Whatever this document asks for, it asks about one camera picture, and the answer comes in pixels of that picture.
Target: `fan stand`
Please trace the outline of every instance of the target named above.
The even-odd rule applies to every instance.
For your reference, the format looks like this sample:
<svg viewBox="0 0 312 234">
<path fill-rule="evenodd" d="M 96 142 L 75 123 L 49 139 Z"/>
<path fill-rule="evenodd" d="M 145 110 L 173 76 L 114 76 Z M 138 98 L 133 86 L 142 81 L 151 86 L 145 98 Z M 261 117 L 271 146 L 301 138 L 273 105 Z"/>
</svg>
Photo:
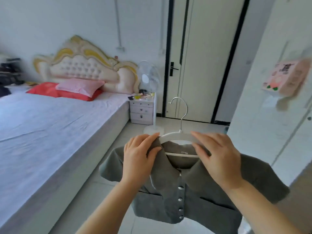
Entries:
<svg viewBox="0 0 312 234">
<path fill-rule="evenodd" d="M 153 125 L 146 126 L 143 130 L 144 134 L 152 135 L 159 132 L 160 136 L 164 135 L 165 129 L 161 126 L 156 126 L 156 110 L 157 110 L 157 93 L 155 92 L 154 96 L 154 114 L 153 114 Z"/>
</svg>

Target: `door handle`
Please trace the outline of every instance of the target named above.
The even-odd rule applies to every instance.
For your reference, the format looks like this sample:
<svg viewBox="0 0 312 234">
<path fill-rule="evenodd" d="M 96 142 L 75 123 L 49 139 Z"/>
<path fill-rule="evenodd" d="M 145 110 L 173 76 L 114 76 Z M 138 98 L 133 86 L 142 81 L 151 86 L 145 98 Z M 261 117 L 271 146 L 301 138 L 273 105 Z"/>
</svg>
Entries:
<svg viewBox="0 0 312 234">
<path fill-rule="evenodd" d="M 172 61 L 172 62 L 170 63 L 170 74 L 169 74 L 169 76 L 172 76 L 174 70 L 179 70 L 179 69 L 174 68 L 174 62 Z"/>
</svg>

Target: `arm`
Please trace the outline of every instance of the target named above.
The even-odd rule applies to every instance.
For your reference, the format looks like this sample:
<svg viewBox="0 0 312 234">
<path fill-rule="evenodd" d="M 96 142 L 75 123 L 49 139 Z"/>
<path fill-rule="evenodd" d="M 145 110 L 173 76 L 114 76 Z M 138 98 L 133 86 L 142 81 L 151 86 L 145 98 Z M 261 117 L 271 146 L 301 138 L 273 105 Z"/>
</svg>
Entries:
<svg viewBox="0 0 312 234">
<path fill-rule="evenodd" d="M 209 174 L 248 220 L 255 234 L 301 234 L 284 214 L 242 178 L 240 152 L 227 135 L 192 134 L 211 152 L 209 157 L 198 144 L 193 144 Z"/>
<path fill-rule="evenodd" d="M 148 179 L 155 157 L 161 150 L 161 147 L 153 148 L 146 156 L 158 135 L 159 133 L 136 136 L 124 146 L 123 176 L 120 183 L 112 189 L 76 234 L 118 233 L 127 209 Z"/>
</svg>

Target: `metal hook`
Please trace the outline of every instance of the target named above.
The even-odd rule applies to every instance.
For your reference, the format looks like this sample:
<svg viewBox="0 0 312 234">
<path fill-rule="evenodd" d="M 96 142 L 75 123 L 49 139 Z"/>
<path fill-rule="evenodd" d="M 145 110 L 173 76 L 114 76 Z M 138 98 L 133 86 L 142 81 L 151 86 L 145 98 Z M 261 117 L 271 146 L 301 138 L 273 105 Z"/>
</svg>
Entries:
<svg viewBox="0 0 312 234">
<path fill-rule="evenodd" d="M 169 104 L 171 104 L 171 103 L 173 102 L 173 100 L 176 99 L 176 98 L 181 99 L 181 100 L 185 103 L 185 106 L 186 106 L 186 113 L 185 113 L 184 116 L 181 118 L 181 123 L 180 123 L 180 130 L 182 131 L 182 120 L 183 120 L 183 118 L 186 116 L 186 114 L 188 113 L 188 105 L 186 104 L 186 102 L 184 101 L 184 99 L 183 99 L 183 98 L 180 98 L 180 97 L 175 97 L 175 98 L 173 98 L 173 99 L 171 100 L 171 102 L 169 102 Z"/>
</svg>

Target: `white nightstand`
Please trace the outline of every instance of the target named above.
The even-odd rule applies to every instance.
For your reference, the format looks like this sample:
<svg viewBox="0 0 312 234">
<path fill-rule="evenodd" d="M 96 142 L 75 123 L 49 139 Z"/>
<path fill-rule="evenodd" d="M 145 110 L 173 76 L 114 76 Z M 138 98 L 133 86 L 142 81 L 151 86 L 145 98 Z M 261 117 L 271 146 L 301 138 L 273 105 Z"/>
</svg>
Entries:
<svg viewBox="0 0 312 234">
<path fill-rule="evenodd" d="M 146 99 L 129 100 L 130 119 L 132 123 L 152 125 L 154 101 Z"/>
</svg>

